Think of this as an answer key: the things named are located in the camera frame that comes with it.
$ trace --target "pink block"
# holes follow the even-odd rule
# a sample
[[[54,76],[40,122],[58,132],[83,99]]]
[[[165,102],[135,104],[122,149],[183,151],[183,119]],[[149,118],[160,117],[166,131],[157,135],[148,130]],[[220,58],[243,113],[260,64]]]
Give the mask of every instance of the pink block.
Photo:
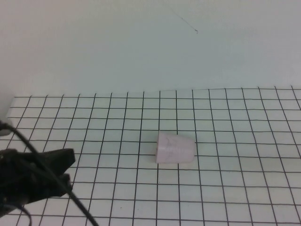
[[[195,150],[194,140],[159,132],[156,163],[192,162]]]

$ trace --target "pink foam piece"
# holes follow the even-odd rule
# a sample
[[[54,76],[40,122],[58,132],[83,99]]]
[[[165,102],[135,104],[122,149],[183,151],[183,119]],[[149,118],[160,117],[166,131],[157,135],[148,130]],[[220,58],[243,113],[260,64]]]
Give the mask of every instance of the pink foam piece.
[[[156,163],[192,162],[196,150],[194,140],[159,132]]]

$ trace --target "white wall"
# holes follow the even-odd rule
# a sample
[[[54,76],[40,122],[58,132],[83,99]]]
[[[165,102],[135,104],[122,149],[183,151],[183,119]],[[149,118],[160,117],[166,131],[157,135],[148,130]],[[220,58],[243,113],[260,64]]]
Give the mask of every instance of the white wall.
[[[300,9],[300,0],[1,1],[0,108],[10,95],[300,85]]]

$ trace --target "grid paper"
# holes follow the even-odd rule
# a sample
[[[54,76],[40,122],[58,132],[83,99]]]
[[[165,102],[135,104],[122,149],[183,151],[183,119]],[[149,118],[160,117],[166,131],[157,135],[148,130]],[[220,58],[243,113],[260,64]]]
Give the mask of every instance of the grid paper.
[[[292,87],[200,89],[16,97],[8,116],[41,152],[74,148],[73,191],[101,226],[295,226],[300,105]],[[195,139],[193,163],[156,164],[158,130]],[[27,152],[13,135],[8,147]],[[67,195],[25,207],[34,226],[91,225]]]

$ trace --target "black wire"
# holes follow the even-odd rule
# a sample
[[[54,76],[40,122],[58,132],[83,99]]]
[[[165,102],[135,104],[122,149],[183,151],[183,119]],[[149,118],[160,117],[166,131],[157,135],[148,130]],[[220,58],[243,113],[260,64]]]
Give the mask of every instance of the black wire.
[[[28,210],[25,209],[23,206],[20,206],[20,205],[17,205],[17,204],[12,204],[12,203],[10,203],[10,204],[2,204],[2,206],[5,207],[5,208],[12,209],[12,210],[18,209],[18,210],[24,212],[28,216],[28,218],[29,218],[29,224],[28,224],[28,226],[32,226],[32,216],[31,216],[30,212],[28,212]]]
[[[28,147],[28,149],[32,152],[35,159],[41,164],[44,170],[50,175],[50,177],[52,177],[52,179],[60,186],[60,188],[70,196],[70,198],[74,201],[77,207],[89,219],[91,224],[93,226],[99,226],[98,223],[93,218],[93,216],[89,213],[89,211],[85,208],[85,206],[81,203],[81,201],[76,197],[76,195],[64,185],[64,183],[54,174],[51,168],[49,168],[46,162],[39,156],[38,151],[31,145],[31,143],[16,128],[8,125],[7,123],[2,123],[0,121],[0,130],[2,129],[8,129],[19,137],[20,140],[22,140],[24,144]]]

